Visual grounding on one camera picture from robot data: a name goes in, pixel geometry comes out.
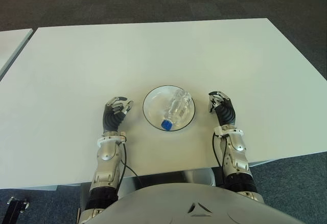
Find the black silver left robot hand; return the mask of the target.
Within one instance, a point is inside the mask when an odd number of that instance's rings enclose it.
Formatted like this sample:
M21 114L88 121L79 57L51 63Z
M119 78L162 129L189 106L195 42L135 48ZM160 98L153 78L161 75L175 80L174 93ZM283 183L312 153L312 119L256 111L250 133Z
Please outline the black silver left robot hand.
M109 100L104 107L103 112L103 132L118 132L120 124L126 117L126 114L132 109L134 102L127 101L126 97L116 96Z

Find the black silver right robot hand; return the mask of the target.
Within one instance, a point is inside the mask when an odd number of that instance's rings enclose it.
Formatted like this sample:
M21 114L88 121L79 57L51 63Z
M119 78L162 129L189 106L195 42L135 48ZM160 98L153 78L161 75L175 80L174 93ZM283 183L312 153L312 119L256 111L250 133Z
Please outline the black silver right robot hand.
M222 91L213 91L209 94L208 111L215 113L220 126L234 125L236 113L231 99Z

